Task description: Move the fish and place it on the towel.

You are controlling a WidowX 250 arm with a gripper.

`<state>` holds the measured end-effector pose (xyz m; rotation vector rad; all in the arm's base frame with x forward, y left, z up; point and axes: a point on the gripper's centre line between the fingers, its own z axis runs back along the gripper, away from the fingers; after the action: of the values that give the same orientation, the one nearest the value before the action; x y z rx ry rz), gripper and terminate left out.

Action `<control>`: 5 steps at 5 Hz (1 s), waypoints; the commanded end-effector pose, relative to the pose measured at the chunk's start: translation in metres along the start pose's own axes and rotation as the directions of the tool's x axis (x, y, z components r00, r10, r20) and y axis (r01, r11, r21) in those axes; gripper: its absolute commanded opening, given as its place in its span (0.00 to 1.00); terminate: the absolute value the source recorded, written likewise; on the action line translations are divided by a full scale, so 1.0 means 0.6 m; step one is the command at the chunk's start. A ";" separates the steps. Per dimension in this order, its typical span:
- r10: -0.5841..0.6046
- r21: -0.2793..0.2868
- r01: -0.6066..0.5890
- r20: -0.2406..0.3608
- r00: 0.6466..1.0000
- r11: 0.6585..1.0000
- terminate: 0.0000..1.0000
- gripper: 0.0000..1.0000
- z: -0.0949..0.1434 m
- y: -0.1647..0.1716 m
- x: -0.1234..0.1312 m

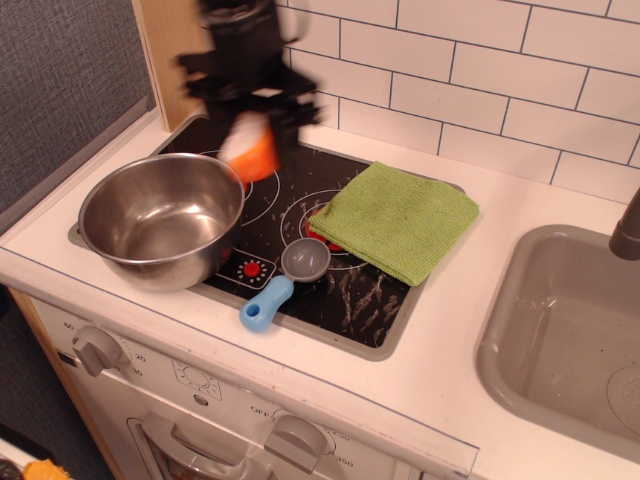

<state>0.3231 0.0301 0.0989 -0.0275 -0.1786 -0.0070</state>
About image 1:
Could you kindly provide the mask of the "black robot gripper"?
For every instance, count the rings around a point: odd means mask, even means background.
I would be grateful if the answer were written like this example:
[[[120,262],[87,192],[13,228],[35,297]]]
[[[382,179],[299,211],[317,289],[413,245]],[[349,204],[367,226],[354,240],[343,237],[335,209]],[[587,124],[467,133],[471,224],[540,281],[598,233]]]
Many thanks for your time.
[[[203,100],[218,151],[243,111],[269,116],[279,163],[287,167],[298,150],[301,126],[319,122],[316,83],[283,61],[284,47],[273,1],[201,1],[213,49],[184,54],[178,63],[188,75],[189,94]]]

